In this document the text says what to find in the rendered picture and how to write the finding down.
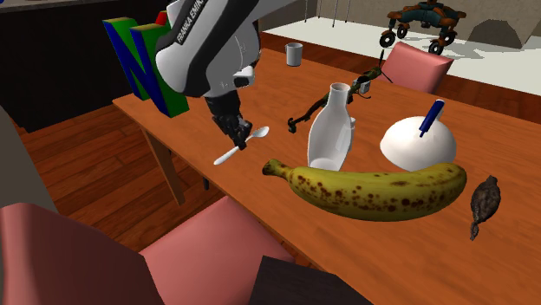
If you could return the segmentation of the black cabinet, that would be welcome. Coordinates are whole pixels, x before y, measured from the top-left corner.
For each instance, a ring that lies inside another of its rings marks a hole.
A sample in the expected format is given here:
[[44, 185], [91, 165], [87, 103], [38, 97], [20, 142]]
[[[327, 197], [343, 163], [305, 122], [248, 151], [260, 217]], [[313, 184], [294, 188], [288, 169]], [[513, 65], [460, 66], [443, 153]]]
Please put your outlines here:
[[0, 0], [0, 106], [31, 133], [131, 88], [103, 26], [152, 23], [171, 0]]

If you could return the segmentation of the white plastic spoon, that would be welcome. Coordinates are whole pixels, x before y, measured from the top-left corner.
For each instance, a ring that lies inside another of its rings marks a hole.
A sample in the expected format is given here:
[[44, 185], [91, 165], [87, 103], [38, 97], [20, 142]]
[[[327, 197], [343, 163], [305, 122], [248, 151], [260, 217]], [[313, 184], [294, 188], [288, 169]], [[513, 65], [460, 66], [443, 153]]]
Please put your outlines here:
[[[269, 127], [261, 127], [259, 129], [257, 129], [256, 131], [254, 131], [250, 136], [248, 136], [245, 141], [249, 141], [252, 138], [263, 138], [268, 134], [269, 131], [270, 131]], [[239, 150], [238, 146], [233, 147], [230, 151], [226, 152], [225, 154], [223, 154], [219, 158], [215, 159], [213, 164], [214, 165], [220, 165], [220, 164], [224, 163], [226, 160], [228, 160], [238, 150]]]

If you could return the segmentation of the orange teal wheeled toy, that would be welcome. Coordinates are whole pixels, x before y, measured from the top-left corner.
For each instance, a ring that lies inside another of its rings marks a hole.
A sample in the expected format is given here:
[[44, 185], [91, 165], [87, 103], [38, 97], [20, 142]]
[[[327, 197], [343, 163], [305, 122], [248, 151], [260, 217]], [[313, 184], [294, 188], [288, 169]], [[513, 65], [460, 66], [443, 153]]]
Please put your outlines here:
[[453, 43], [457, 35], [454, 28], [465, 17], [465, 12], [454, 10], [437, 0], [405, 6], [402, 10], [388, 13], [388, 29], [381, 33], [379, 43], [383, 48], [390, 47], [396, 37], [403, 39], [407, 35], [411, 22], [418, 21], [423, 29], [433, 27], [440, 30], [439, 37], [433, 39], [428, 48], [429, 53], [440, 55], [445, 46]]

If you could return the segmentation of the grey mug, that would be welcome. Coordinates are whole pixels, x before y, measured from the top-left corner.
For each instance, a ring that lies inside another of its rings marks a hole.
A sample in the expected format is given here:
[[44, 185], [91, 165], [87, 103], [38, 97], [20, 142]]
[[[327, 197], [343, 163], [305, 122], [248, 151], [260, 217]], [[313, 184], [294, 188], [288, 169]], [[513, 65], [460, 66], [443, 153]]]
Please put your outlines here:
[[284, 46], [286, 64], [290, 67], [298, 67], [302, 63], [303, 45], [300, 42], [290, 42]]

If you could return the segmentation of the white bowl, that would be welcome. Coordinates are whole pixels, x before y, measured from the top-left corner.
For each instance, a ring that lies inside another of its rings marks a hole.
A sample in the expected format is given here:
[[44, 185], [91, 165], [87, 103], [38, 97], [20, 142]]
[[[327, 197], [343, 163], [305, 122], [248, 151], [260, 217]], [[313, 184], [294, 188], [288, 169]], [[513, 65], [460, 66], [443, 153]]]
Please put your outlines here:
[[438, 120], [420, 136], [424, 116], [408, 117], [395, 122], [384, 134], [380, 149], [394, 165], [406, 171], [417, 171], [439, 163], [452, 163], [457, 144], [453, 133]]

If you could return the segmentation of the blue green letter block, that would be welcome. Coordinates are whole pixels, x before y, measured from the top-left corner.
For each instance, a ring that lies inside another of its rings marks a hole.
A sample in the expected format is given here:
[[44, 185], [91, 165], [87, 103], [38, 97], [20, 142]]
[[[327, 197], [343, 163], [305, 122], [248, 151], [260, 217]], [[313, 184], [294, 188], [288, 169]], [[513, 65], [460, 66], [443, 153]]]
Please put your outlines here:
[[165, 83], [155, 62], [156, 42], [171, 29], [166, 12], [162, 10], [154, 23], [144, 25], [129, 17], [102, 23], [134, 95], [142, 101], [151, 99], [169, 118], [187, 112], [186, 97]]

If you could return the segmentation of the dark brown block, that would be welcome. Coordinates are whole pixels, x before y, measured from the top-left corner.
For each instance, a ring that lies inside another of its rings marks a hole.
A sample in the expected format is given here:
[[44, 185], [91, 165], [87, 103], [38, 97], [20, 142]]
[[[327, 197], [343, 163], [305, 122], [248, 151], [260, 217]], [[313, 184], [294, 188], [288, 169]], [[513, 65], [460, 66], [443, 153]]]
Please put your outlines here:
[[263, 256], [249, 305], [374, 305], [334, 274]]

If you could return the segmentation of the pink chair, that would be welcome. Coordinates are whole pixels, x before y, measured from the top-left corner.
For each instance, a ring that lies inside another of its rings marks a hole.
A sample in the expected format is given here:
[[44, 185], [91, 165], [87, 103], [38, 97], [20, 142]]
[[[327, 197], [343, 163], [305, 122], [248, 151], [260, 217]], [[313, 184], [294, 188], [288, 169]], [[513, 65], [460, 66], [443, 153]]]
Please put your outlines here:
[[248, 305], [265, 256], [292, 255], [223, 197], [137, 252], [36, 204], [0, 209], [1, 305]]
[[434, 94], [452, 64], [453, 59], [398, 42], [381, 70], [395, 85]]

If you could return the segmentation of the white vase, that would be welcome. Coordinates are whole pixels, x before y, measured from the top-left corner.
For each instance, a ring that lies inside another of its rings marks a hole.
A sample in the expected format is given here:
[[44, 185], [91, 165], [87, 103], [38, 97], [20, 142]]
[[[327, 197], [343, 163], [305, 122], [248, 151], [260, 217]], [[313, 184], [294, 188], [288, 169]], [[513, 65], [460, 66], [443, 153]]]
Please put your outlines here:
[[349, 152], [351, 119], [347, 110], [350, 86], [330, 85], [325, 107], [314, 119], [308, 140], [308, 166], [339, 171]]

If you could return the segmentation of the dark brown flat fish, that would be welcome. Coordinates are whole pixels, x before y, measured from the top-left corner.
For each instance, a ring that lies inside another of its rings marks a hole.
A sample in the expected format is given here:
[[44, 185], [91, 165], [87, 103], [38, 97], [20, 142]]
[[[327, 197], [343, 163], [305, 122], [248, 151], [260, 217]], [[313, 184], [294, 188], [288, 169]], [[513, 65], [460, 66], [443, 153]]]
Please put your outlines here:
[[499, 208], [501, 192], [498, 187], [498, 179], [492, 175], [479, 184], [472, 194], [471, 210], [473, 221], [470, 227], [470, 240], [473, 241], [479, 234], [479, 224], [485, 222]]

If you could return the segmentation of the spotted yellow banana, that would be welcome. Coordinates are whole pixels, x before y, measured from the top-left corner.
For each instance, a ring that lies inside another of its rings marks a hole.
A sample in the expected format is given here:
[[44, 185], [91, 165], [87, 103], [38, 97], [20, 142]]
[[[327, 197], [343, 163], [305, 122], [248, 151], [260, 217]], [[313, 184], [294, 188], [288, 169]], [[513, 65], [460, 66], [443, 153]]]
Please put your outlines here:
[[439, 163], [414, 172], [335, 172], [271, 159], [262, 174], [283, 178], [306, 202], [353, 219], [397, 222], [434, 214], [464, 191], [466, 171]]

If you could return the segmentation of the blue pen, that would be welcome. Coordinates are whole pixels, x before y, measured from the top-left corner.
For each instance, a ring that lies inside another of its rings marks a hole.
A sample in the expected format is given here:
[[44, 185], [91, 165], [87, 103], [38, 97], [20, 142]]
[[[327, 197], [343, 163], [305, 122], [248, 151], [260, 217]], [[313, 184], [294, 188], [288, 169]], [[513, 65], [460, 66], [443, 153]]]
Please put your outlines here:
[[421, 138], [429, 131], [432, 124], [440, 117], [444, 106], [445, 102], [441, 99], [438, 99], [433, 103], [419, 127]]

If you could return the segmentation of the wooden table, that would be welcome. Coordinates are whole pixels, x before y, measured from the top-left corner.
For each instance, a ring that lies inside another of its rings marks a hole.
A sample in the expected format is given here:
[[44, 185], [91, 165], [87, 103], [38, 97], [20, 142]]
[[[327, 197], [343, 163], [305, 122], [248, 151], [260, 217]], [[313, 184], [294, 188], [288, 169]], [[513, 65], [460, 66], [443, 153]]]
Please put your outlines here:
[[[290, 133], [287, 120], [353, 74], [316, 62], [297, 68], [265, 50], [251, 87], [239, 95], [242, 115], [270, 128], [222, 165], [232, 142], [207, 105], [190, 99], [177, 117], [151, 101], [125, 95], [115, 105], [221, 191], [271, 227], [321, 269], [341, 277], [374, 305], [537, 305], [541, 303], [541, 125], [447, 101], [443, 123], [457, 142], [466, 188], [431, 216], [396, 223], [339, 217], [305, 203], [280, 178], [262, 174], [278, 159], [307, 162], [308, 124]], [[489, 175], [498, 179], [499, 208], [470, 240], [471, 199]]]

